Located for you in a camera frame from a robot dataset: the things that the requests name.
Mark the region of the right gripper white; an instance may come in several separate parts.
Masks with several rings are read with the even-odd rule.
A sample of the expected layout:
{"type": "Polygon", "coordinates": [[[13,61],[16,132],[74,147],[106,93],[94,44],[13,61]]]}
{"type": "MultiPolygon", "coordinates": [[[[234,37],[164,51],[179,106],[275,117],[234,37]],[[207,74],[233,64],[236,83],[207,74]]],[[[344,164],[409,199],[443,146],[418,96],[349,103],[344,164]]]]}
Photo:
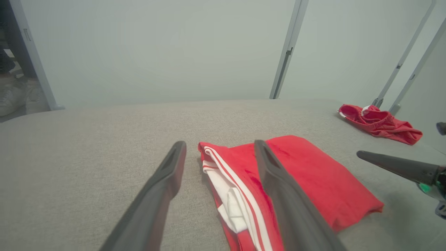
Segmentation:
{"type": "MultiPolygon", "coordinates": [[[[446,122],[437,122],[436,129],[440,135],[445,136],[446,122]]],[[[418,183],[417,187],[425,195],[438,200],[435,214],[446,219],[445,167],[368,151],[358,151],[356,155],[364,161],[418,183]]]]}

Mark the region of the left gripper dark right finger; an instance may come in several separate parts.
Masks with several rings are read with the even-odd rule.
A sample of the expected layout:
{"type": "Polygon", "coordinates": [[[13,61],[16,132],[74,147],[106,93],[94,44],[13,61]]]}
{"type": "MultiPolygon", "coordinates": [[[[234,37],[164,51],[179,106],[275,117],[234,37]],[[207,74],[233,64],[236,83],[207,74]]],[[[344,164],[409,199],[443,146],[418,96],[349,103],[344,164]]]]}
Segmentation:
{"type": "Polygon", "coordinates": [[[336,233],[267,143],[255,140],[254,148],[261,184],[272,201],[285,250],[346,250],[336,233]]]}

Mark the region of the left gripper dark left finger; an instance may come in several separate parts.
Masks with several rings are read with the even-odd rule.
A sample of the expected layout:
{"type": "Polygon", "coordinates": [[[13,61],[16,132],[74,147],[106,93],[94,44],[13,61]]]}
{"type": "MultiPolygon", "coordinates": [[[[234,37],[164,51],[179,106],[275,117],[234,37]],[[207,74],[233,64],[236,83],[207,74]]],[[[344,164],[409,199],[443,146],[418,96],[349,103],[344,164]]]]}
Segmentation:
{"type": "Polygon", "coordinates": [[[186,143],[177,141],[103,243],[102,251],[158,251],[171,200],[180,190],[186,143]]]}

